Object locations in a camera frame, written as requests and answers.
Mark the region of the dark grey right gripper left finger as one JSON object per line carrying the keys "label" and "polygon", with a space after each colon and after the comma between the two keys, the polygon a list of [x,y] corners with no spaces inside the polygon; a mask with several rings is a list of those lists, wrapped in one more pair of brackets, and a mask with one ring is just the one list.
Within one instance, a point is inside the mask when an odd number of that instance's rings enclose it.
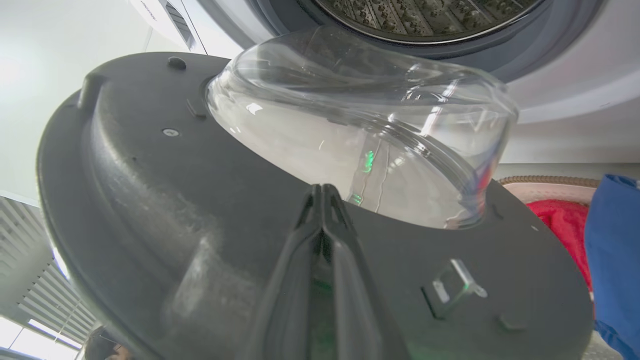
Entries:
{"label": "dark grey right gripper left finger", "polygon": [[305,194],[294,228],[254,313],[243,360],[306,360],[310,353],[313,267],[322,244],[322,187]]}

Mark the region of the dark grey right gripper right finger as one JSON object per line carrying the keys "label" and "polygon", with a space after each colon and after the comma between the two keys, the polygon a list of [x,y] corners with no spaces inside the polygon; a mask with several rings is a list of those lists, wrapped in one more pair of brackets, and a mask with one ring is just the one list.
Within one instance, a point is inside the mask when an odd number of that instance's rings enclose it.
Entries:
{"label": "dark grey right gripper right finger", "polygon": [[321,227],[330,243],[339,360],[409,360],[402,331],[371,274],[345,202],[321,187]]}

